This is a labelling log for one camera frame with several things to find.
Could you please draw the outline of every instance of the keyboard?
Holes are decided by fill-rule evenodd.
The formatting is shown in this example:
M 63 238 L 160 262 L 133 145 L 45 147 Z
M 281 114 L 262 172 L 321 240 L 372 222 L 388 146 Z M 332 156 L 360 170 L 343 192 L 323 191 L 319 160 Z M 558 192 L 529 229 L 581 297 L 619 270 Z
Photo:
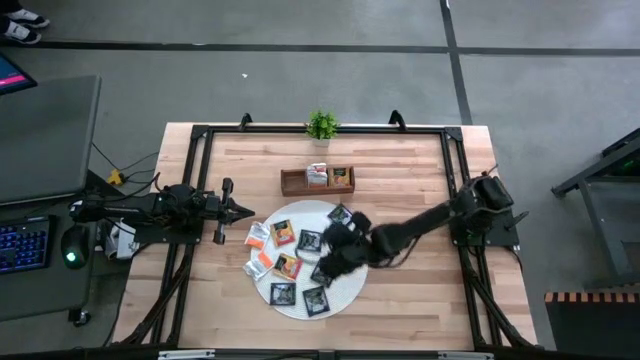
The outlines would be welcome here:
M 0 221 L 0 275 L 46 268 L 53 216 Z

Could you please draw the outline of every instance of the wooden table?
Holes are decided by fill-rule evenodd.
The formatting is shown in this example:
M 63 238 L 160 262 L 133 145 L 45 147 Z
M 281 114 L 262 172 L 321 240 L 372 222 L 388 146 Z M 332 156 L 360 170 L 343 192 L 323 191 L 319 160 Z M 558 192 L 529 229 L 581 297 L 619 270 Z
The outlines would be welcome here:
M 181 182 L 192 125 L 167 124 L 156 168 L 162 173 L 161 185 Z M 484 126 L 462 129 L 471 176 L 477 176 L 495 164 L 489 131 Z M 198 176 L 202 148 L 200 145 L 197 152 L 192 184 Z M 314 162 L 354 165 L 356 192 L 282 197 L 280 170 Z M 457 161 L 454 164 L 459 176 Z M 342 202 L 379 224 L 404 221 L 447 200 L 437 136 L 341 134 L 323 149 L 314 147 L 302 134 L 217 134 L 206 190 L 220 191 L 224 177 L 235 183 L 232 196 L 236 202 L 254 210 L 256 216 L 227 227 L 224 246 L 211 242 L 215 222 L 205 227 L 191 271 L 180 347 L 473 348 L 458 254 L 446 227 L 423 236 L 402 267 L 370 269 L 357 299 L 323 320 L 294 320 L 276 312 L 242 270 L 249 258 L 243 241 L 251 221 L 263 221 L 291 202 L 309 198 Z M 157 299 L 166 252 L 166 245 L 152 245 L 133 260 L 114 341 L 126 337 Z M 496 301 L 522 335 L 535 343 L 518 262 L 502 248 L 488 248 L 486 257 Z M 164 335 L 170 328 L 173 304 L 168 309 Z M 484 306 L 478 309 L 483 334 L 489 339 Z

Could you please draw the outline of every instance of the shoe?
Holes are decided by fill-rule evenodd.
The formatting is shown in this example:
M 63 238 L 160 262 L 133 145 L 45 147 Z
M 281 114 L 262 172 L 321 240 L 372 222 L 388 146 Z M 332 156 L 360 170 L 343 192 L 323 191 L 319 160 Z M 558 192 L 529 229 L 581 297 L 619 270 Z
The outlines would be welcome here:
M 49 26 L 48 19 L 29 10 L 22 9 L 5 15 L 16 23 L 31 29 L 42 29 Z
M 4 36 L 9 40 L 17 41 L 25 45 L 37 44 L 40 42 L 40 39 L 42 39 L 42 35 L 13 21 L 9 24 L 9 30 L 4 33 Z

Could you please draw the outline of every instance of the gray floor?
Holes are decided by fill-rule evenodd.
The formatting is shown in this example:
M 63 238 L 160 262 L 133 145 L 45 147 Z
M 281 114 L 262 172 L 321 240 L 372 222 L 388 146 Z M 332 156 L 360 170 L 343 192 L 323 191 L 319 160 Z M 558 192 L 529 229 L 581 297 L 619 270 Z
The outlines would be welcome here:
M 437 0 L 31 0 L 53 39 L 238 44 L 444 45 Z M 638 46 L 640 3 L 450 0 L 461 46 Z M 168 121 L 303 121 L 314 108 L 344 122 L 460 124 L 447 55 L 6 49 L 38 79 L 103 78 L 95 142 L 118 165 L 156 151 Z M 639 124 L 637 58 L 463 56 L 474 124 L 488 125 L 516 210 L 524 277 L 540 344 L 554 348 L 546 291 L 605 275 L 582 200 L 549 189 Z M 140 169 L 152 167 L 153 161 Z M 92 156 L 107 175 L 108 164 Z M 95 318 L 77 330 L 52 314 L 0 324 L 0 352 L 98 346 L 126 269 L 97 278 Z M 29 346 L 18 339 L 41 334 Z

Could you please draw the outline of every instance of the computer mouse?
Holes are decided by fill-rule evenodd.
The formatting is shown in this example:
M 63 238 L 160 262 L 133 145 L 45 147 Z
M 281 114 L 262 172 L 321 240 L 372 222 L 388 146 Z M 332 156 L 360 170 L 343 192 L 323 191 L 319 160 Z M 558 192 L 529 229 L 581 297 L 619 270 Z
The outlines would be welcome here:
M 80 225 L 70 227 L 62 234 L 60 247 L 69 269 L 82 268 L 89 260 L 89 231 Z

